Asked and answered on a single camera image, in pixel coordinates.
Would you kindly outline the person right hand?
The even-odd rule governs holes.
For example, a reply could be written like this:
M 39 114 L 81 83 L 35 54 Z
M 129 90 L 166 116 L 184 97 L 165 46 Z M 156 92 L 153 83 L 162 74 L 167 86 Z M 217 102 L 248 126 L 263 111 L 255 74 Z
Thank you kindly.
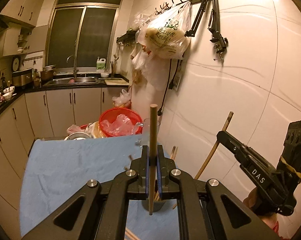
M 250 193 L 249 195 L 243 200 L 244 205 L 246 205 L 251 211 L 253 211 L 253 206 L 255 205 L 255 202 L 257 200 L 257 188 L 255 187 Z M 267 213 L 265 215 L 258 215 L 257 213 L 255 213 L 255 211 L 253 211 L 253 213 L 255 215 L 257 215 L 260 219 L 277 219 L 277 214 L 276 213 Z

